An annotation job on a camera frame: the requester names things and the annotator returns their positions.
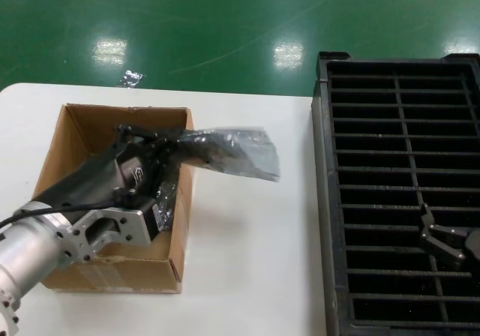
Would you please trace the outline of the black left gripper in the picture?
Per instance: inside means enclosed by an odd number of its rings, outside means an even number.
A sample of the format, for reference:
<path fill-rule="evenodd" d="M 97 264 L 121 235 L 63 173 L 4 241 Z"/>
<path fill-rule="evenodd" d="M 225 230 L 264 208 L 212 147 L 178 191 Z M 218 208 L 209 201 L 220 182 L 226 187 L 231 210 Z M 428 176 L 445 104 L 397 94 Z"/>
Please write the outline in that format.
<path fill-rule="evenodd" d="M 176 168 L 169 146 L 134 144 L 176 141 L 184 128 L 147 130 L 120 124 L 115 141 L 101 154 L 89 157 L 73 172 L 34 197 L 54 209 L 70 206 L 134 207 L 146 199 L 159 201 L 161 185 Z"/>

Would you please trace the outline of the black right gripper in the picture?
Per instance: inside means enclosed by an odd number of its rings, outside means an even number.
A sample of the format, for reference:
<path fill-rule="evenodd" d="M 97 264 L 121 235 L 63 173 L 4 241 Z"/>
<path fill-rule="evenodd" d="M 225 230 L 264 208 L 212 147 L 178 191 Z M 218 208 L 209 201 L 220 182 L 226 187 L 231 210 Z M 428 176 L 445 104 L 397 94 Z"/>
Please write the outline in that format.
<path fill-rule="evenodd" d="M 422 250 L 456 271 L 462 268 L 465 257 L 470 263 L 479 263 L 480 229 L 474 229 L 469 232 L 468 227 L 442 226 L 436 222 L 427 203 L 421 205 L 421 213 L 421 237 L 419 244 Z M 463 245 L 463 252 L 438 240 L 441 238 L 452 239 L 453 241 L 466 239 Z"/>

